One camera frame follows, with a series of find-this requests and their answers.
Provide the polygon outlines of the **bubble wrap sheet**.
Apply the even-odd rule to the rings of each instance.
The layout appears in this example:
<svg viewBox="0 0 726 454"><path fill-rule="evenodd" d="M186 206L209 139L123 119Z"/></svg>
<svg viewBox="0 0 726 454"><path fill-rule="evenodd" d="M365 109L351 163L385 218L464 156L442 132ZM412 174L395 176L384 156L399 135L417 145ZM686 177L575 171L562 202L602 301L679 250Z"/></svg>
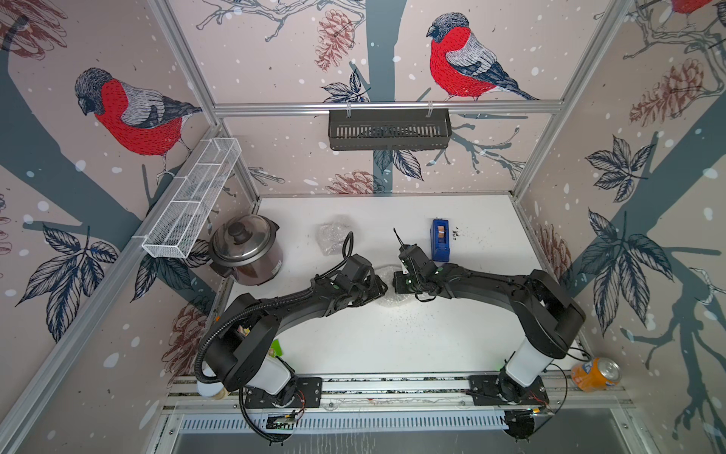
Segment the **bubble wrap sheet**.
<svg viewBox="0 0 726 454"><path fill-rule="evenodd" d="M346 236L353 230L353 221L346 216L336 216L325 221L316 232L321 253L326 257L340 255Z"/></svg>
<svg viewBox="0 0 726 454"><path fill-rule="evenodd" d="M376 275L379 276L388 286L386 293L375 302L384 308L400 308L410 303L416 303L417 300L411 294L398 294L394 287L394 274L401 272L401 265L384 265L376 268Z"/></svg>

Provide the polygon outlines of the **blue tape dispenser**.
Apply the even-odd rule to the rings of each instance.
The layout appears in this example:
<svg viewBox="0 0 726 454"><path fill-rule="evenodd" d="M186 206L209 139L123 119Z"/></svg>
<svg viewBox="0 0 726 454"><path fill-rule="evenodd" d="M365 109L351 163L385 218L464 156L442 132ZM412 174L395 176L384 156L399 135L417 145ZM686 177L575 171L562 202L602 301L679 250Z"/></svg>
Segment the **blue tape dispenser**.
<svg viewBox="0 0 726 454"><path fill-rule="evenodd" d="M431 256L435 262L450 260L450 229L446 219L434 219L430 229Z"/></svg>

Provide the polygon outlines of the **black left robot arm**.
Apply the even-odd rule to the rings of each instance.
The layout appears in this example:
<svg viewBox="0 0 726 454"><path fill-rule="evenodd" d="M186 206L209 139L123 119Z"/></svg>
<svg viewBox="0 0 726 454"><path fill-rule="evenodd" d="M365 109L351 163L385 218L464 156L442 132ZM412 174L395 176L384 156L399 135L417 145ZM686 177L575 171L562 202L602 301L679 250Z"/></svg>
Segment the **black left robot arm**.
<svg viewBox="0 0 726 454"><path fill-rule="evenodd" d="M256 388L278 395L295 380L281 359L268 355L279 334L346 308L360 308L383 297L388 285L361 255L311 279L310 286L284 296L236 298L203 336L194 361L198 382L220 383L229 391Z"/></svg>

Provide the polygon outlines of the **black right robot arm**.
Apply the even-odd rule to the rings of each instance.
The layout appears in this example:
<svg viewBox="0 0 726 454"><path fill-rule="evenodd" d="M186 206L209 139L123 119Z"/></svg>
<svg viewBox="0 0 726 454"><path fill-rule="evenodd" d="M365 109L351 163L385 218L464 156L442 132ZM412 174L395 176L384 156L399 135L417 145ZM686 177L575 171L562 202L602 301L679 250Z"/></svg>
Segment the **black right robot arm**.
<svg viewBox="0 0 726 454"><path fill-rule="evenodd" d="M514 313L525 339L506 361L496 380L498 395L519 402L556 359L564 359L586 316L580 306L549 274L487 274L453 263L437 265L416 244L399 248L403 270L395 272L397 294L428 295L434 299L469 299Z"/></svg>

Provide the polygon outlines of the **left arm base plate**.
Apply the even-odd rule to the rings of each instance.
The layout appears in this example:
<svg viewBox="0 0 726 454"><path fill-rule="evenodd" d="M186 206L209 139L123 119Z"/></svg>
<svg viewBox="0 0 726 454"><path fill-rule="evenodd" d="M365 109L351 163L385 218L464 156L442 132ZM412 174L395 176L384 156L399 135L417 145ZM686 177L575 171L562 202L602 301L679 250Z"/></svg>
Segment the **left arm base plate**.
<svg viewBox="0 0 726 454"><path fill-rule="evenodd" d="M317 409L323 393L322 378L293 378L277 395L255 388L245 388L244 408L266 409Z"/></svg>

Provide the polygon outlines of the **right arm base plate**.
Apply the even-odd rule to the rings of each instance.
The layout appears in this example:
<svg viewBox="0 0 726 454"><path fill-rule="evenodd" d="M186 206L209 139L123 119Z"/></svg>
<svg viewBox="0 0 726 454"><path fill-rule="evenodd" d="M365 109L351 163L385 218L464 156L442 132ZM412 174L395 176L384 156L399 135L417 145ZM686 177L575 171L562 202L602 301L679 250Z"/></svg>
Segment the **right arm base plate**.
<svg viewBox="0 0 726 454"><path fill-rule="evenodd" d="M468 376L470 395L476 406L522 405L544 407L549 404L544 382L537 376L524 387L506 374Z"/></svg>

